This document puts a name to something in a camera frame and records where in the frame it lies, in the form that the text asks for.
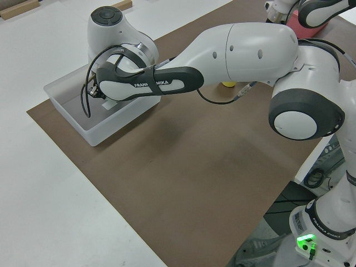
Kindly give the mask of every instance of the red object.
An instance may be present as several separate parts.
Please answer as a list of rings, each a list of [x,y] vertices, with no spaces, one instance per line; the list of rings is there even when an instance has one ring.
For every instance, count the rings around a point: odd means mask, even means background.
[[[313,28],[313,29],[304,28],[302,25],[300,25],[300,23],[298,21],[298,10],[293,12],[290,20],[287,23],[287,26],[292,28],[292,30],[295,32],[298,39],[313,37],[326,25],[327,25],[327,23],[318,27],[318,28]]]

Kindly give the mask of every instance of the brown mat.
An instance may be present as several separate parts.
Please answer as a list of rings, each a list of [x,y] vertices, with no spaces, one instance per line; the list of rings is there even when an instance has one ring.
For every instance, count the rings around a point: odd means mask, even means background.
[[[265,17],[262,1],[233,1],[156,44],[164,60],[207,28]],[[355,32],[335,19],[321,34],[331,41],[346,36],[342,45],[349,51]],[[351,76],[346,69],[344,76]],[[236,89],[203,92],[227,100]],[[97,147],[49,100],[28,113],[169,267],[222,267],[317,144],[286,140],[270,129],[271,92],[257,85],[226,106],[196,92],[164,96]]]

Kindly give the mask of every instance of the black cap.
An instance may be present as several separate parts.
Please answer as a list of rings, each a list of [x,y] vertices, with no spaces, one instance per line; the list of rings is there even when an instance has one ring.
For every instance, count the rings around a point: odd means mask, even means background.
[[[92,20],[101,26],[113,26],[122,20],[122,12],[115,7],[100,7],[91,13]]]

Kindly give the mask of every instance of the green light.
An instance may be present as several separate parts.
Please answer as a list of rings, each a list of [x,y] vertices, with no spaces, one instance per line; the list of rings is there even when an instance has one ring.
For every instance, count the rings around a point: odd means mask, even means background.
[[[296,239],[296,242],[298,244],[298,247],[300,247],[301,249],[303,249],[303,245],[305,245],[306,243],[309,243],[311,241],[313,241],[315,239],[315,235],[313,234],[309,234],[309,235],[303,235],[300,236]]]

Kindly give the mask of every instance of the white plastic bin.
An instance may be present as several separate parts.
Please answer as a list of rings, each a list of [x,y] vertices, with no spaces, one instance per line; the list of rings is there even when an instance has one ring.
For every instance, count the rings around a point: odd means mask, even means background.
[[[51,82],[44,87],[55,108],[91,145],[96,146],[145,111],[160,102],[160,96],[140,97],[119,102],[106,110],[101,98],[89,96],[91,117],[82,110],[80,91],[85,80],[88,65]]]

